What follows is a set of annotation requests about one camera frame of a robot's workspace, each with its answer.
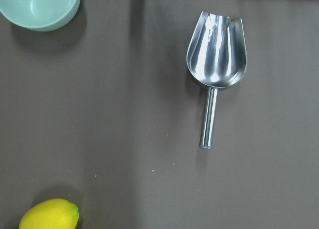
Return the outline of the yellow lemon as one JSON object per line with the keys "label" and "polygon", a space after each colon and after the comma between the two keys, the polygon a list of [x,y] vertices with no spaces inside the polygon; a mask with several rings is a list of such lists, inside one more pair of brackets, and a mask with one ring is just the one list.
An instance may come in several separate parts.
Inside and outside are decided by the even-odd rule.
{"label": "yellow lemon", "polygon": [[19,222],[20,229],[74,229],[80,217],[78,207],[65,199],[50,199],[29,209]]}

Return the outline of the metal ice scoop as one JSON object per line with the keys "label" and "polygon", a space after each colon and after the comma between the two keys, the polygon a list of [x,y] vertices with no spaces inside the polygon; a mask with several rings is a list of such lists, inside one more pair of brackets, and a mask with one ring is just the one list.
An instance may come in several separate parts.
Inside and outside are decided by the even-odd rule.
{"label": "metal ice scoop", "polygon": [[187,49],[186,64],[193,78],[207,88],[199,146],[211,149],[217,94],[238,84],[247,70],[242,19],[203,11]]}

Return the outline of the mint green bowl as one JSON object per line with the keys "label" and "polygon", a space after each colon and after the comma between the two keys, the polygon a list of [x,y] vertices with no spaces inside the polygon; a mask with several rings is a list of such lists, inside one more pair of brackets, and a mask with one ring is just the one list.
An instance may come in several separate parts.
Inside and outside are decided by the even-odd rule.
{"label": "mint green bowl", "polygon": [[33,31],[53,31],[69,23],[80,0],[0,0],[0,12],[11,23]]}

